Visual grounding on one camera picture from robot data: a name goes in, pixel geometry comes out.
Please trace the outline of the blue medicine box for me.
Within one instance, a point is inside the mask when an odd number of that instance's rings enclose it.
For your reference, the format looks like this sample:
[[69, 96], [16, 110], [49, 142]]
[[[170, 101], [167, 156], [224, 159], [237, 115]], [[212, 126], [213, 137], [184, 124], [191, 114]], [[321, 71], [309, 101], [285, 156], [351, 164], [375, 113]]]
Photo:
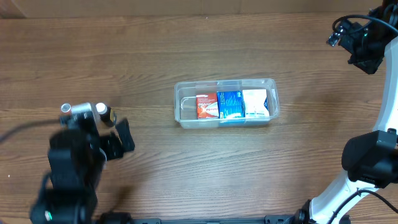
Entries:
[[244, 117], [242, 91], [219, 91], [216, 94], [220, 119]]

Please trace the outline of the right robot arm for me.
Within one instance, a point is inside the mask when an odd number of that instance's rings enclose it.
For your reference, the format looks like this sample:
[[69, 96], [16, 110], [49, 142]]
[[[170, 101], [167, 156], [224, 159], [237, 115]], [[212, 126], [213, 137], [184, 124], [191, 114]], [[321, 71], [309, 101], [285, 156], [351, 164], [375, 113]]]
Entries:
[[[368, 23], [361, 25], [359, 18]], [[340, 17], [332, 29], [327, 42], [348, 51], [349, 64], [368, 75], [386, 64], [381, 109], [372, 132], [346, 143], [337, 178], [285, 223], [350, 223], [347, 212], [361, 199], [397, 183], [397, 0], [383, 0], [366, 16]]]

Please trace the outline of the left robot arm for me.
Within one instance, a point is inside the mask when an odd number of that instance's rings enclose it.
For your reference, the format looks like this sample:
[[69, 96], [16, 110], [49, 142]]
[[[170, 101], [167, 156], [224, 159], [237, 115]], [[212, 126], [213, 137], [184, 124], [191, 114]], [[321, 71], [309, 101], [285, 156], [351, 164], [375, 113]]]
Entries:
[[63, 129], [49, 140], [47, 173], [36, 203], [32, 223], [91, 223], [98, 203], [96, 188], [105, 164], [135, 148], [129, 122], [122, 119], [115, 131], [100, 135], [93, 113], [60, 117]]

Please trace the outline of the white medicine box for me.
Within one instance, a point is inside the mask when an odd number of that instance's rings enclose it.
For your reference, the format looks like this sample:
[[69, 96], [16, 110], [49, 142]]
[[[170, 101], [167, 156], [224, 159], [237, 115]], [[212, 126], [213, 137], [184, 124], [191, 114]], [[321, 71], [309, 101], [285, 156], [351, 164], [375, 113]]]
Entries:
[[270, 116], [266, 89], [243, 90], [242, 93], [246, 118]]

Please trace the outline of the clear plastic container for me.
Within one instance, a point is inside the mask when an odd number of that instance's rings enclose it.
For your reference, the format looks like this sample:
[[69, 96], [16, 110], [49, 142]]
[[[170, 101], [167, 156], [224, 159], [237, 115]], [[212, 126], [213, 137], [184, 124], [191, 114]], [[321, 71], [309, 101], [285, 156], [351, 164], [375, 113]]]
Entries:
[[185, 129], [265, 125], [280, 113], [271, 78], [180, 82], [174, 105]]

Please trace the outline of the red medicine box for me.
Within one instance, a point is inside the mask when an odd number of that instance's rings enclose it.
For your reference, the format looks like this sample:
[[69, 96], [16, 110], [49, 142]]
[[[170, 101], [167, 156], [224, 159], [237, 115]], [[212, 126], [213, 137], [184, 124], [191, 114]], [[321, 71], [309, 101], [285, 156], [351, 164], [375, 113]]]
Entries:
[[218, 97], [216, 93], [205, 93], [196, 96], [197, 118], [219, 118]]

